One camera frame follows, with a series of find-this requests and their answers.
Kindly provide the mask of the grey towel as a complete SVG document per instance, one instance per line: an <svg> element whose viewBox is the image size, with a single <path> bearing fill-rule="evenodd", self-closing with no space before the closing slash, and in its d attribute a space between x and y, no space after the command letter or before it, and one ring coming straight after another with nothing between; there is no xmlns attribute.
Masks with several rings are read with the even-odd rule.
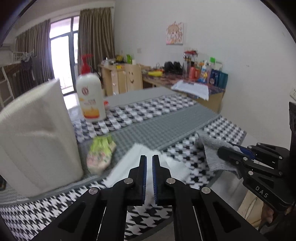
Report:
<svg viewBox="0 0 296 241"><path fill-rule="evenodd" d="M218 149L220 147L226 147L233 151L242 153L238 147L233 146L223 140L211 138L209 135L207 135L207 133L201 130L196 132L195 137L197 138L196 145L204 149L206 162L211 172L219 170L228 171L233 173L238 179L242 178L241 172L237 167L235 167L229 161L224 161L218 157Z"/></svg>

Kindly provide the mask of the white tissue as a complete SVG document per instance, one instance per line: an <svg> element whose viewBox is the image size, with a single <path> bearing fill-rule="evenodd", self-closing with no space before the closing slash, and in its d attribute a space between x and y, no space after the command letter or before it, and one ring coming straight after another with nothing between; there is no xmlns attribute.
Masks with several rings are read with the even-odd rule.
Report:
<svg viewBox="0 0 296 241"><path fill-rule="evenodd" d="M168 168L173 178L182 182L185 182L189 179L191 171L183 162L176 161L168 155L162 154L157 150L151 150L144 145L134 144L104 180L105 186L108 188L112 187L118 181L127 178L130 169L139 165L141 155L147 157L147 185L145 191L145 204L154 203L154 188L152 179L153 155L159 156L160 165L162 167Z"/></svg>

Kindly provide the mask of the green tissue packet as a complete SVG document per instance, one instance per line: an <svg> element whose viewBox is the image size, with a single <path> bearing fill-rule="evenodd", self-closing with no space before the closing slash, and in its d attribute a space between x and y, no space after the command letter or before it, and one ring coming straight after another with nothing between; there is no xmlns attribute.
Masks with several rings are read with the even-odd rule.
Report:
<svg viewBox="0 0 296 241"><path fill-rule="evenodd" d="M110 165L115 149L111 135L94 138L86 158L88 171L100 175Z"/></svg>

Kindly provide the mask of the white paper sheets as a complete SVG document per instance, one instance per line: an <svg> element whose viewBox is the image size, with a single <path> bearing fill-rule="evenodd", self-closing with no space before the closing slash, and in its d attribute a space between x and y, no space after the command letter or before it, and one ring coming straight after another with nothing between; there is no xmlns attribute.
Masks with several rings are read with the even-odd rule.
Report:
<svg viewBox="0 0 296 241"><path fill-rule="evenodd" d="M209 100L209 89L208 86L204 84L180 80L171 86L171 90L192 94L206 101Z"/></svg>

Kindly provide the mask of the houndstooth table mat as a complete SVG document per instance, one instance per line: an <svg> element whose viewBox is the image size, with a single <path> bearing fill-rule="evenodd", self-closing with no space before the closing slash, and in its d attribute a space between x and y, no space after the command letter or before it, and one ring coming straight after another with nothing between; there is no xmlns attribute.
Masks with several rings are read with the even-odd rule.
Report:
<svg viewBox="0 0 296 241"><path fill-rule="evenodd" d="M96 136L107 135L116 143L111 165L115 166L134 144L158 150L184 164L185 182L200 189L215 177L204 153L196 147L196 132L241 144L245 130L196 101L180 94L116 106L98 123L72 121L76 139L85 156ZM1 192L1 217L16 240L31 240L88 189L105 188L105 176L87 176L80 182L35 198L25 198L7 186Z"/></svg>

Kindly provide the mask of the white styrofoam box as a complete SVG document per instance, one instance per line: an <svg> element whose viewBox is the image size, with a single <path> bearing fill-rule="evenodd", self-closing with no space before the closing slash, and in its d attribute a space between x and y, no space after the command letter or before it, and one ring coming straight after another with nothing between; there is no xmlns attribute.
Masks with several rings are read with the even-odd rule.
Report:
<svg viewBox="0 0 296 241"><path fill-rule="evenodd" d="M27 91L1 111L1 176L24 197L83 177L59 80Z"/></svg>

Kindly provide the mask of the white lotion pump bottle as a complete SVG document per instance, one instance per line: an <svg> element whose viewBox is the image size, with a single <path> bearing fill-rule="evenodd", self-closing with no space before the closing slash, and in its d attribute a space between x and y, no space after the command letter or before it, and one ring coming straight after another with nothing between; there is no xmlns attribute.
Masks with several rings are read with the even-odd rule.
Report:
<svg viewBox="0 0 296 241"><path fill-rule="evenodd" d="M106 118L101 81L93 73L87 60L90 54L83 55L81 74L76 80L76 91L82 114L86 121L94 123Z"/></svg>

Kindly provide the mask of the smiley face wooden chair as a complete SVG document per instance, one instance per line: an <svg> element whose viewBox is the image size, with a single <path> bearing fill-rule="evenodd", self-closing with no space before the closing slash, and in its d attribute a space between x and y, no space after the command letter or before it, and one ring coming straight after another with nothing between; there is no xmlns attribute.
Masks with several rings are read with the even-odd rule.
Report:
<svg viewBox="0 0 296 241"><path fill-rule="evenodd" d="M139 64L125 64L127 92L143 89L142 70Z"/></svg>

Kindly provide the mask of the wooden desk with drawers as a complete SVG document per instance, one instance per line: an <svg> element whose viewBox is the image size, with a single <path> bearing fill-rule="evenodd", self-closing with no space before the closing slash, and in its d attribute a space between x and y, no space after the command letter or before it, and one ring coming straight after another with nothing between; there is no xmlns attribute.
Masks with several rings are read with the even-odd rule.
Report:
<svg viewBox="0 0 296 241"><path fill-rule="evenodd" d="M150 70L150 66L140 65L141 70ZM118 95L127 92L125 64L100 65L103 86L106 96Z"/></svg>

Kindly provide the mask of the left brown curtain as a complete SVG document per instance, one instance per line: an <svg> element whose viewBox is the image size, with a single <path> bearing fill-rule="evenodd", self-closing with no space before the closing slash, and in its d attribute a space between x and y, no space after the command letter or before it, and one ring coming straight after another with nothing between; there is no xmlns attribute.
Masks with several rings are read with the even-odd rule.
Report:
<svg viewBox="0 0 296 241"><path fill-rule="evenodd" d="M16 50L18 52L34 52L34 55L39 59L43 82L54 79L49 37L50 27L51 21L48 19L16 37Z"/></svg>

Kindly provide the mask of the brown curtain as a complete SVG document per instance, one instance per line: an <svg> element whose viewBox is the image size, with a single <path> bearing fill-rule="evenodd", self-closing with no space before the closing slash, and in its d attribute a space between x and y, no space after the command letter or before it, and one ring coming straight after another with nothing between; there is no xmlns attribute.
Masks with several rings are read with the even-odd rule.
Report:
<svg viewBox="0 0 296 241"><path fill-rule="evenodd" d="M115 57L112 8L83 9L79 15L78 72L83 64L82 56L90 55L87 63L92 69L105 59Z"/></svg>
<svg viewBox="0 0 296 241"><path fill-rule="evenodd" d="M43 82L54 79L49 37L50 27L51 21L48 19L16 37L16 50L18 52L34 52L34 55L39 59Z"/></svg>

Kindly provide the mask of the right brown curtain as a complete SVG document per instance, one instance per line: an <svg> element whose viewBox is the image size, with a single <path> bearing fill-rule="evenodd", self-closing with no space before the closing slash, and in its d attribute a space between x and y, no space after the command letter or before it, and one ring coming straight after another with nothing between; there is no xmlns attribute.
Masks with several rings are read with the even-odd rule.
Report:
<svg viewBox="0 0 296 241"><path fill-rule="evenodd" d="M87 63L92 69L105 59L115 57L112 8L83 9L79 15L78 72L83 64L82 56L90 55Z"/></svg>

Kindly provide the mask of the metal bunk bed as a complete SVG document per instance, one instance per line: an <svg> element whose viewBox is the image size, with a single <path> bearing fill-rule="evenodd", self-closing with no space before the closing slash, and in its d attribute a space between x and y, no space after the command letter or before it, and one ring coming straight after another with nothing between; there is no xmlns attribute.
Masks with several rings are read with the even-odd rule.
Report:
<svg viewBox="0 0 296 241"><path fill-rule="evenodd" d="M10 62L1 65L1 109L38 85L34 75L34 57L34 50L13 52Z"/></svg>

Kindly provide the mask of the glass balcony door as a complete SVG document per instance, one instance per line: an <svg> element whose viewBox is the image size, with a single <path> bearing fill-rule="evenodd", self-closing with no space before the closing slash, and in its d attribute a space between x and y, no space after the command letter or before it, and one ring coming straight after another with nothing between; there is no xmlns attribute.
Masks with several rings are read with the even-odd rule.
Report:
<svg viewBox="0 0 296 241"><path fill-rule="evenodd" d="M78 77L79 16L51 23L49 38L54 77L60 80L63 95L76 91Z"/></svg>

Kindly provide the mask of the anime girl wall poster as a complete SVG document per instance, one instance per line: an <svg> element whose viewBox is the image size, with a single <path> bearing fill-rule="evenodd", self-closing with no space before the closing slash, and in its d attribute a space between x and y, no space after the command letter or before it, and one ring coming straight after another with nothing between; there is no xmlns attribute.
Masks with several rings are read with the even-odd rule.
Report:
<svg viewBox="0 0 296 241"><path fill-rule="evenodd" d="M174 22L166 29L166 45L183 45L184 23Z"/></svg>

